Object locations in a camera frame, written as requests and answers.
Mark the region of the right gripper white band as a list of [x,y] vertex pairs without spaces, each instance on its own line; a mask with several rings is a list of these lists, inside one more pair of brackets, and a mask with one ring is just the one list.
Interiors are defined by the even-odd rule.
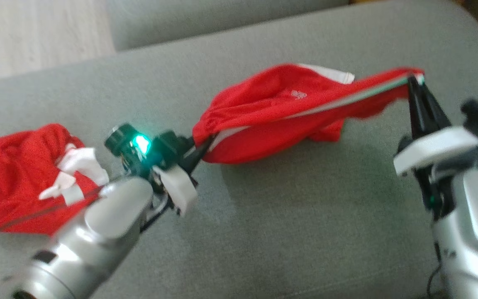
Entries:
[[397,176],[414,175],[426,210],[441,219],[455,207],[454,176],[478,168],[478,137],[464,127],[450,127],[427,84],[419,85],[412,75],[407,78],[407,87],[414,141],[408,137],[400,141],[393,166]]

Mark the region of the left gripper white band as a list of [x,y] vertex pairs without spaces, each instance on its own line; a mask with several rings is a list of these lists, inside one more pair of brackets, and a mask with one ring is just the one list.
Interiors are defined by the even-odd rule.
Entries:
[[180,217],[185,217],[198,200],[197,185],[191,174],[213,141],[207,139],[197,143],[193,136],[164,131],[151,142],[151,169],[157,174],[163,191]]

